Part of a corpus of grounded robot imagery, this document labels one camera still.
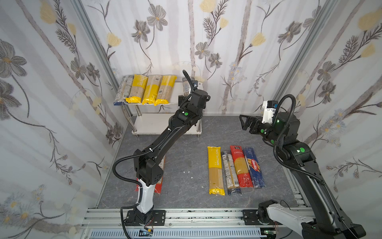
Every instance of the yellow pasta package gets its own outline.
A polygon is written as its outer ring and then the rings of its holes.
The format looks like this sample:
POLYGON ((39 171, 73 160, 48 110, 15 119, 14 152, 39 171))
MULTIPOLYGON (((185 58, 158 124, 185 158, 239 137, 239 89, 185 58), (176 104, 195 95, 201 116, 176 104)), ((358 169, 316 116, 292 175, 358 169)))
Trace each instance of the yellow pasta package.
POLYGON ((161 75, 150 75, 144 91, 142 104, 153 104, 157 98, 161 75))
POLYGON ((174 88, 176 76, 175 75, 164 75, 162 82, 160 83, 157 100, 154 105, 168 104, 170 100, 172 89, 174 88))
POLYGON ((126 98, 129 103, 141 103, 144 90, 147 84, 147 76, 134 75, 133 85, 131 87, 130 95, 126 98))
POLYGON ((222 159, 220 147, 208 146, 208 177, 210 194, 220 194, 225 196, 222 173, 222 159))

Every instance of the black mounting plate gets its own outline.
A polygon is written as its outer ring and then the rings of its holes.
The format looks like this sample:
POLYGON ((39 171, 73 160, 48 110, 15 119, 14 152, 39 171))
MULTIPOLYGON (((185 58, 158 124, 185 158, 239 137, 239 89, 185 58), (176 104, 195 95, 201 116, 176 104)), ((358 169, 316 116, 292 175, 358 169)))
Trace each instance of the black mounting plate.
POLYGON ((260 221, 258 220, 257 218, 257 214, 256 214, 257 210, 249 210, 249 209, 246 209, 246 210, 243 210, 243 217, 242 219, 244 220, 244 223, 245 225, 249 225, 249 226, 257 226, 257 225, 275 225, 275 222, 274 221, 271 221, 270 223, 268 224, 263 224, 263 223, 260 223, 260 221))
MULTIPOLYGON (((166 219, 166 211, 165 210, 154 210, 152 212, 153 218, 152 222, 149 223, 149 226, 164 226, 166 219)), ((139 222, 136 222, 135 212, 134 210, 130 210, 127 212, 127 217, 124 220, 125 226, 141 226, 139 222)))

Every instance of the floral wallpaper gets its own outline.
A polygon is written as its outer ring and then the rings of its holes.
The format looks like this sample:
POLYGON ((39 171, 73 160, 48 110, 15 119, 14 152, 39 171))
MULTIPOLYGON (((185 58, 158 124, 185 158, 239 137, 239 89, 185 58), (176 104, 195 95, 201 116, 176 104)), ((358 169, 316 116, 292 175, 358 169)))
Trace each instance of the floral wallpaper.
MULTIPOLYGON (((186 69, 210 114, 250 114, 271 99, 323 0, 81 0, 117 78, 186 69)), ((144 106, 142 112, 174 112, 144 106)))
POLYGON ((382 206, 382 5, 339 1, 285 90, 341 207, 379 238, 382 206))
POLYGON ((124 115, 70 2, 2 1, 0 21, 1 235, 79 238, 124 115))

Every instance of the upper shelf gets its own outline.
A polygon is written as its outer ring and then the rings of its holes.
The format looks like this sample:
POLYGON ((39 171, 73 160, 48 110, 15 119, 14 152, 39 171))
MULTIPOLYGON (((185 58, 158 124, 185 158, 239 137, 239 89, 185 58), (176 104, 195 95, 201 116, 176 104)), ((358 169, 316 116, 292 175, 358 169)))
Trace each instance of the upper shelf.
MULTIPOLYGON (((203 83, 198 82, 197 88, 203 90, 203 83)), ((183 95, 183 93, 184 93, 183 82, 175 82, 174 88, 172 90, 172 94, 170 97, 170 101, 168 104, 164 104, 164 105, 169 105, 169 104, 176 104, 177 105, 178 104, 178 96, 183 95)), ((125 101, 125 104, 127 104, 127 105, 134 105, 134 104, 142 105, 142 103, 130 103, 129 104, 126 101, 125 101)))

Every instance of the blue pasta package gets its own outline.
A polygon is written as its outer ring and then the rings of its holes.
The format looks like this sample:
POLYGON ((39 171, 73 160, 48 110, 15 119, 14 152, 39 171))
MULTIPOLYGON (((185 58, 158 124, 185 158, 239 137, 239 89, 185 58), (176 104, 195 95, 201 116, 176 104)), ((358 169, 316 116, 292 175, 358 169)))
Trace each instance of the blue pasta package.
POLYGON ((261 173, 259 161, 256 158, 253 147, 243 148, 245 159, 248 163, 249 174, 252 178, 252 184, 255 188, 265 187, 264 178, 261 173))

